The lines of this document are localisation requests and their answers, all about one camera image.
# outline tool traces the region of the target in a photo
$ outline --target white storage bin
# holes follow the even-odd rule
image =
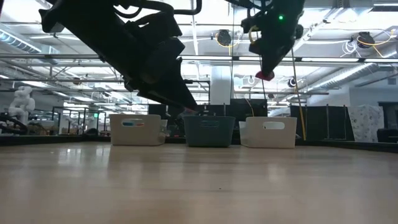
[[[255,148],[293,149],[297,118],[251,117],[239,122],[241,144]]]
[[[111,114],[111,142],[115,146],[164,144],[167,120],[159,115]]]

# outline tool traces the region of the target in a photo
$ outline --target blue storage bin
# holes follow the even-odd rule
[[[225,116],[185,116],[185,137],[190,147],[228,147],[235,118]]]

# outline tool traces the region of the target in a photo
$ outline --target table surface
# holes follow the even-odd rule
[[[0,223],[398,223],[398,154],[296,149],[0,148]]]

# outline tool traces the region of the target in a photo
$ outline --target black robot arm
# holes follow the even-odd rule
[[[196,108],[196,101],[181,77],[182,59],[178,56],[185,46],[177,39],[182,32],[174,15],[198,14],[202,0],[196,0],[196,9],[192,10],[178,10],[164,2],[150,0],[46,1],[53,7],[39,10],[44,32],[57,33],[66,27],[102,61],[122,74],[127,90],[138,90],[139,96],[166,105]],[[304,0],[273,0],[272,7],[270,4],[266,6],[266,0],[261,0],[262,6],[253,4],[251,0],[227,1],[248,9],[260,9],[255,16],[242,21],[241,26],[245,32],[254,26],[261,31],[262,37],[251,44],[250,51],[262,55],[264,73],[272,71],[294,43]],[[133,14],[125,14],[115,6],[126,9],[136,6],[139,9]],[[126,23],[119,17],[132,19],[143,8],[158,12]],[[275,23],[274,16],[278,13],[286,17],[281,27]]]

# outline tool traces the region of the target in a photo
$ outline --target storage bin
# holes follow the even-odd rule
[[[159,115],[111,114],[111,142],[115,146],[164,144],[167,120]]]
[[[190,147],[228,147],[235,118],[225,116],[185,116],[185,137]]]
[[[239,122],[241,144],[255,148],[293,149],[297,118],[246,118]]]

